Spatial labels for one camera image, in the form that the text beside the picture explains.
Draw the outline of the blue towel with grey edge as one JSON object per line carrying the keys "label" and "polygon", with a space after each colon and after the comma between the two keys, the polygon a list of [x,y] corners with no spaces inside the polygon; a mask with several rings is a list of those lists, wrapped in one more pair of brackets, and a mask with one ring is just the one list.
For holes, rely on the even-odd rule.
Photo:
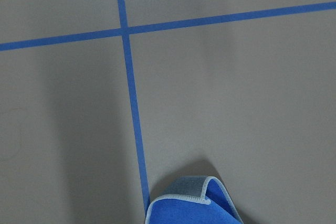
{"label": "blue towel with grey edge", "polygon": [[224,184],[214,176],[184,176],[154,199],[145,223],[243,223]]}

